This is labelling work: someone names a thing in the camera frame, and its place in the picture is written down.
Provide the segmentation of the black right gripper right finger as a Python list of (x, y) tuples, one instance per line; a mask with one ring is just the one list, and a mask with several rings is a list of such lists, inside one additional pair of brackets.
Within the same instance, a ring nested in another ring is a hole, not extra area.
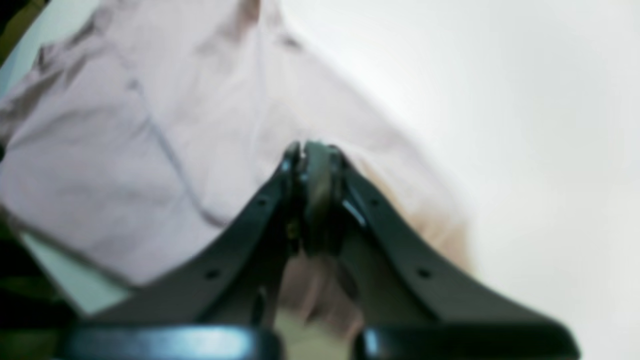
[(345, 268), (363, 325), (352, 360), (578, 360), (564, 325), (434, 250), (336, 146), (303, 148), (303, 246)]

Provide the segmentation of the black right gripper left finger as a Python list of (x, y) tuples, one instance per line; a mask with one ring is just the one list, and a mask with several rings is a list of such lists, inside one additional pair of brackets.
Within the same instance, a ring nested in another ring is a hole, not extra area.
[(292, 143), (272, 177), (201, 254), (69, 330), (62, 360), (284, 360), (274, 331), (294, 246)]

